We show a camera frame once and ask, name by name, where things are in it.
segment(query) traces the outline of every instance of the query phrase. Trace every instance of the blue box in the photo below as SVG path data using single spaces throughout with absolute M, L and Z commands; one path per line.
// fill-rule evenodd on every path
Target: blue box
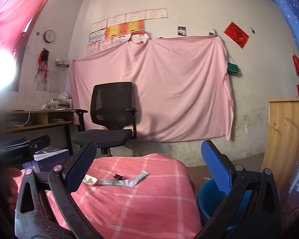
M 36 152 L 34 160 L 22 166 L 24 169 L 32 168 L 36 173 L 50 171 L 57 164 L 65 164 L 69 158 L 69 150 L 47 147 Z

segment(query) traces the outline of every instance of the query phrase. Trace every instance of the clock face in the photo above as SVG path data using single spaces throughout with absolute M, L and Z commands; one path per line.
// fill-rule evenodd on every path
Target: clock face
M 51 43 L 55 40 L 55 33 L 51 29 L 44 33 L 44 41 Z

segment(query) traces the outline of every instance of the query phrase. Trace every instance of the blue bucket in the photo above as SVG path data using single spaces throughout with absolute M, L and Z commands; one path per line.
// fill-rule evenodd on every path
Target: blue bucket
M 227 231 L 233 229 L 236 225 L 238 225 L 240 219 L 242 218 L 247 208 L 251 192 L 252 190 L 245 192 L 243 200 L 241 201 L 241 204 L 238 208 L 238 211 L 234 219 L 232 220 L 230 226 L 227 228 Z M 214 179 L 210 179 L 203 186 L 201 186 L 197 196 L 197 203 L 198 208 L 200 210 L 203 225 L 207 223 L 208 220 L 210 220 L 211 216 L 217 210 L 220 203 L 225 197 L 225 192 L 220 191 L 218 189 Z

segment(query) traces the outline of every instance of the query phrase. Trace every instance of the pink plaid bedsheet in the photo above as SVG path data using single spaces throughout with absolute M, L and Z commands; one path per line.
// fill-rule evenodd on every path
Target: pink plaid bedsheet
M 159 154 L 94 160 L 87 174 L 132 180 L 150 173 L 134 188 L 81 184 L 72 197 L 91 225 L 105 239 L 194 238 L 201 230 L 193 183 L 182 162 Z M 18 184 L 22 178 L 16 178 Z M 58 223 L 69 229 L 51 191 L 49 202 Z

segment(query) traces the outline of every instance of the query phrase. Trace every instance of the certificate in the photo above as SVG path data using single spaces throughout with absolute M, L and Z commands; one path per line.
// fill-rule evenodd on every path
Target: certificate
M 125 23 L 125 18 L 126 18 L 126 14 L 109 18 L 109 20 L 107 22 L 107 27 L 112 27 L 115 25 Z
M 107 49 L 109 47 L 112 47 L 112 39 L 111 38 L 100 41 L 100 49 L 99 49 L 100 51 Z
M 124 43 L 124 42 L 127 42 L 131 39 L 131 33 L 130 34 L 126 34 L 126 35 L 123 35 L 123 36 L 118 36 L 118 37 L 114 37 L 112 40 L 112 44 L 113 46 L 115 45 L 118 45 L 118 44 L 121 44 L 121 43 Z
M 92 24 L 91 33 L 106 28 L 107 20 Z
M 138 45 L 145 44 L 148 39 L 149 39 L 149 37 L 146 33 L 132 35 L 132 42 L 136 43 Z
M 95 43 L 92 43 L 92 44 L 88 44 L 88 52 L 87 52 L 87 55 L 91 55 L 91 54 L 94 54 L 98 51 L 98 46 L 99 46 L 99 42 L 95 42 Z
M 126 22 L 134 22 L 146 19 L 146 11 L 133 12 L 126 14 Z
M 89 43 L 105 39 L 105 30 L 99 30 L 90 34 Z
M 146 11 L 146 19 L 160 19 L 160 18 L 168 18 L 167 9 L 155 9 L 155 10 L 147 10 Z
M 112 27 L 108 27 L 105 30 L 105 38 L 117 37 L 126 34 L 125 32 L 125 24 L 115 25 Z
M 132 33 L 141 30 L 144 30 L 143 20 L 125 23 L 125 33 Z

